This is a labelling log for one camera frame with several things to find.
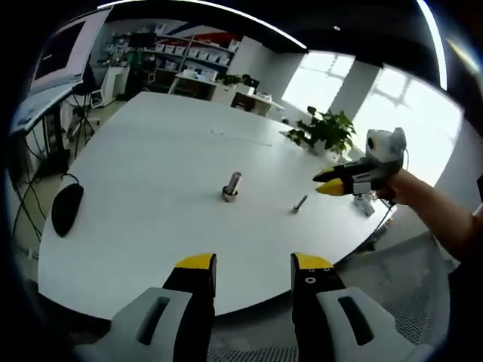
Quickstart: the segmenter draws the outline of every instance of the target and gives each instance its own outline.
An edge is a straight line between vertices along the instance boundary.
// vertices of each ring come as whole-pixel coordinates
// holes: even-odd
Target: green leaves
[[[317,141],[325,141],[325,149],[341,154],[347,150],[347,146],[353,147],[350,137],[355,133],[354,125],[344,112],[339,114],[317,112],[315,107],[307,107],[307,112],[312,115],[310,124],[301,120],[297,122],[298,130],[291,130],[287,137],[300,145],[302,141],[313,147]]]

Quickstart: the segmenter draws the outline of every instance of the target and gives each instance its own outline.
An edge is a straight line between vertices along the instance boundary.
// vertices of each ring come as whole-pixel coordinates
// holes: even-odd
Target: floor
[[[103,124],[120,109],[125,102],[115,101],[107,107],[93,109],[89,118],[99,118],[100,124],[96,128],[102,127]],[[78,154],[84,147],[84,133],[81,132],[78,142]],[[75,142],[71,142],[67,148],[71,151],[70,163],[74,161]],[[32,187],[25,194],[24,204],[29,211],[29,215],[41,232],[44,228],[45,218],[50,212],[52,202],[60,186],[60,175],[46,177],[37,183],[33,183]],[[40,245],[40,235],[35,233],[35,229],[29,221],[23,208],[17,217],[17,223],[14,227],[14,240],[16,241],[17,262],[24,277],[37,282],[37,266],[38,266],[38,249]]]

